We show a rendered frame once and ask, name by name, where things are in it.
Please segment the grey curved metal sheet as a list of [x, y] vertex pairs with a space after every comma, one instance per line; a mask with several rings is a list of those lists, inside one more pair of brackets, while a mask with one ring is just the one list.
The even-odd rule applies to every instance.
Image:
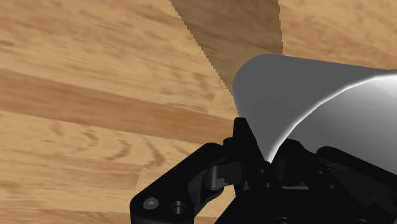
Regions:
[[397, 174], [397, 69], [263, 54], [238, 70], [232, 92], [267, 161], [294, 139]]

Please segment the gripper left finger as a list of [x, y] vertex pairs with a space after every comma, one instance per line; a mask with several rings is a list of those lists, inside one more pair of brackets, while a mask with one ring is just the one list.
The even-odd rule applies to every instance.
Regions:
[[234, 120], [223, 144], [205, 143], [130, 201], [131, 224], [194, 224], [226, 186], [236, 197], [218, 224], [262, 224], [262, 180], [267, 162], [245, 118]]

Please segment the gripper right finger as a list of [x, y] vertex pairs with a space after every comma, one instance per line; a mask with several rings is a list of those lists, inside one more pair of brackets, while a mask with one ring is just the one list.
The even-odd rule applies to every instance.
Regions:
[[287, 139], [272, 161], [282, 186], [304, 184], [307, 224], [397, 224], [397, 175], [330, 146]]

